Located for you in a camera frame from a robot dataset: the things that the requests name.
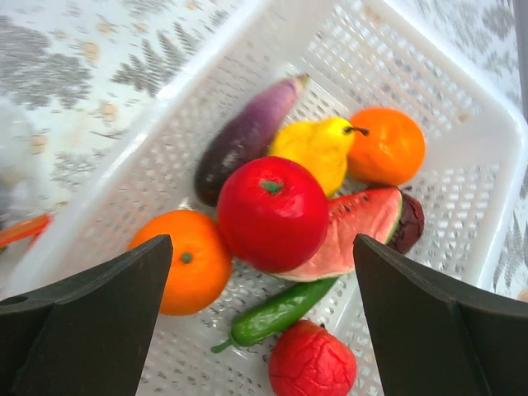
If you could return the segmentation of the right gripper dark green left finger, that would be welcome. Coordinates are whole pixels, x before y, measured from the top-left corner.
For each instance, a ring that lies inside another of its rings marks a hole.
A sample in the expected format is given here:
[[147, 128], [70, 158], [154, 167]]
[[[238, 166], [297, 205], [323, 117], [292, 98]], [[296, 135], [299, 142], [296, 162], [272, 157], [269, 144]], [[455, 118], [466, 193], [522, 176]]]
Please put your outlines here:
[[172, 261], [169, 236], [1, 302], [3, 395], [134, 395]]

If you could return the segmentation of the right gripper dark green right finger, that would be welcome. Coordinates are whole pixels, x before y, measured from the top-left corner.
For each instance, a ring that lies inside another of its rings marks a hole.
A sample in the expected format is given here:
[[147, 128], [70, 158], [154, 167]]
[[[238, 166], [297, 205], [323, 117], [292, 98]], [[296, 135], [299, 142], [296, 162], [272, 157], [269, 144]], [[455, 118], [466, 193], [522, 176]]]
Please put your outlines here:
[[360, 234], [353, 249], [386, 395], [525, 395], [527, 305]]

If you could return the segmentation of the red fake strawberry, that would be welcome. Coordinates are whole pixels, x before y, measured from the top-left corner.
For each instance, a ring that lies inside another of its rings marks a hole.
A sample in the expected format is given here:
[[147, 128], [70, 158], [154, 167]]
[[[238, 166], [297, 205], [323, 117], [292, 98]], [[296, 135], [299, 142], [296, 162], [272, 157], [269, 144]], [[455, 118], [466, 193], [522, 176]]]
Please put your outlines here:
[[299, 320], [277, 341], [268, 377], [276, 395], [347, 395], [357, 373], [353, 352], [323, 325]]

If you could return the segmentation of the fake watermelon slice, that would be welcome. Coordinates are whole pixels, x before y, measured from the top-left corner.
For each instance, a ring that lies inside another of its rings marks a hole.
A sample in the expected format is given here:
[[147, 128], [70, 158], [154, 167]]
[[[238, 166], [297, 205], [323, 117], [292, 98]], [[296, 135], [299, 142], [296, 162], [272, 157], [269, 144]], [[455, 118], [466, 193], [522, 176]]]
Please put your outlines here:
[[389, 242], [403, 213], [403, 193], [397, 187], [367, 189], [331, 199], [328, 209], [327, 236], [319, 250], [294, 270], [276, 273], [276, 278], [310, 282], [353, 272], [356, 236]]

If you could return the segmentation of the green fake chili pepper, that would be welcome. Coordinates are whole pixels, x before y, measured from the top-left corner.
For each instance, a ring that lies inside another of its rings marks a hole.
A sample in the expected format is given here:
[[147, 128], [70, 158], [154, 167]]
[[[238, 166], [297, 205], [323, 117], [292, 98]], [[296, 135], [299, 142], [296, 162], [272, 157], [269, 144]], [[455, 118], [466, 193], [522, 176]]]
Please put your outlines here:
[[210, 348], [220, 353], [228, 347], [251, 347], [282, 332], [300, 320], [334, 286], [337, 277], [295, 283], [257, 306], [239, 314], [231, 323], [226, 341]]

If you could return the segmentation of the clear zip top bag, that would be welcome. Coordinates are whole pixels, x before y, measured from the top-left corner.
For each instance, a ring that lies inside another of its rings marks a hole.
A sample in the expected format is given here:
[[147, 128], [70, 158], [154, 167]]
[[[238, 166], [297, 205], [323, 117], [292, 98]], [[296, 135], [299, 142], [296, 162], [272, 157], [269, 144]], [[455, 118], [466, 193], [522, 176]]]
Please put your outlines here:
[[30, 122], [1, 99], [1, 258], [20, 259], [53, 221], [37, 194], [38, 166]]

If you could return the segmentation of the orange fake mandarin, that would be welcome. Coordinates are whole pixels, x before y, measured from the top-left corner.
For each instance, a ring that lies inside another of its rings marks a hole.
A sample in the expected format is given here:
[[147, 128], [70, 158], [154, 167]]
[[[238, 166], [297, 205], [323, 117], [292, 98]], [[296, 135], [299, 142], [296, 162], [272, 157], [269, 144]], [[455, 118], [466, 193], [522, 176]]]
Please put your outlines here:
[[359, 134], [347, 156], [347, 171], [359, 182], [400, 186], [421, 168], [427, 144], [412, 118], [389, 107], [371, 106], [356, 112], [350, 122], [369, 130]]

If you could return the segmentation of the red fake apple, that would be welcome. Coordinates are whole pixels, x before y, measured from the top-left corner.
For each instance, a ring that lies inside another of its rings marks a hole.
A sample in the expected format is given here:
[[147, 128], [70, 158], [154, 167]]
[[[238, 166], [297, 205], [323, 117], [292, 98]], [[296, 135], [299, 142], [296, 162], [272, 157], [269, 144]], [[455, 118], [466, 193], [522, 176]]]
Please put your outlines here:
[[253, 160], [230, 176], [216, 212], [233, 255], [266, 273], [307, 262], [329, 224], [328, 200], [315, 178], [298, 163], [275, 156]]

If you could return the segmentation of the yellow fake lemon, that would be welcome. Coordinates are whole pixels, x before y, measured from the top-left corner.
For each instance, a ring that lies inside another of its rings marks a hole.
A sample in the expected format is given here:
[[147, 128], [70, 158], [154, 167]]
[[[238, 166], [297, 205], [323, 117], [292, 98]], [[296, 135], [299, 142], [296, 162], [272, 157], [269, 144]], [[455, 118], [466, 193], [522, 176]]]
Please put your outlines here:
[[270, 156], [289, 159], [305, 167], [326, 196], [334, 196], [347, 173], [347, 155], [356, 136], [370, 131], [341, 117], [306, 120], [289, 124], [276, 133]]

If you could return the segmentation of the purple fake eggplant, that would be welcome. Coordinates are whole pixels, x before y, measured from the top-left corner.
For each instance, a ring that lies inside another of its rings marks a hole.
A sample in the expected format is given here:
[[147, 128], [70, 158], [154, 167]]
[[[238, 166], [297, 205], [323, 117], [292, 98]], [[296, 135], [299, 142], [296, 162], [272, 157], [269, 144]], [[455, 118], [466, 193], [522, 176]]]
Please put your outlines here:
[[227, 179], [266, 152], [308, 82], [307, 73], [274, 82], [224, 125], [204, 151], [194, 176], [195, 193], [203, 204], [215, 207]]

